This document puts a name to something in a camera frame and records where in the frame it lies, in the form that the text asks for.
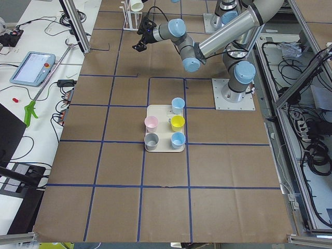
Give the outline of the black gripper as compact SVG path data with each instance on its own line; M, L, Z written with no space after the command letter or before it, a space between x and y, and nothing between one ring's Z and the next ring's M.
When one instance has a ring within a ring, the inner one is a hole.
M147 44L156 43L157 40L153 35L153 30L156 27L157 25L154 21L150 20L148 17L143 17L137 31L137 34L141 35L142 38L136 45L133 45L132 48L136 51L145 51Z

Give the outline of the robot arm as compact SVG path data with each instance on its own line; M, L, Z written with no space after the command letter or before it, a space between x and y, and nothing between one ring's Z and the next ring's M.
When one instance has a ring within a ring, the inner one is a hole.
M170 40L178 48L185 71L195 72L209 57L213 57L216 51L226 49L227 45L236 42L242 35L268 22L282 7L283 1L251 1L244 5L238 16L201 43L195 43L187 34L183 19L171 19L156 25L145 15L137 31L141 39L133 49L142 52L148 44ZM229 54L224 57L223 62L228 68L230 78L221 90L222 97L230 103L239 103L246 95L246 89L252 83L256 69L250 62L234 59Z
M211 34L241 13L240 1L219 0L216 2L213 13L204 13L203 22L205 32Z

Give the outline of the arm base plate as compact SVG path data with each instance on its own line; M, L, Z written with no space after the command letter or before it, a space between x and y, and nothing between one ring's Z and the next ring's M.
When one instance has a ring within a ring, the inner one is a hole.
M216 110L254 111L252 91L248 86L242 93L230 90L229 79L212 78L212 88Z
M204 13L203 21L206 34L212 34L222 27L220 17L214 13Z

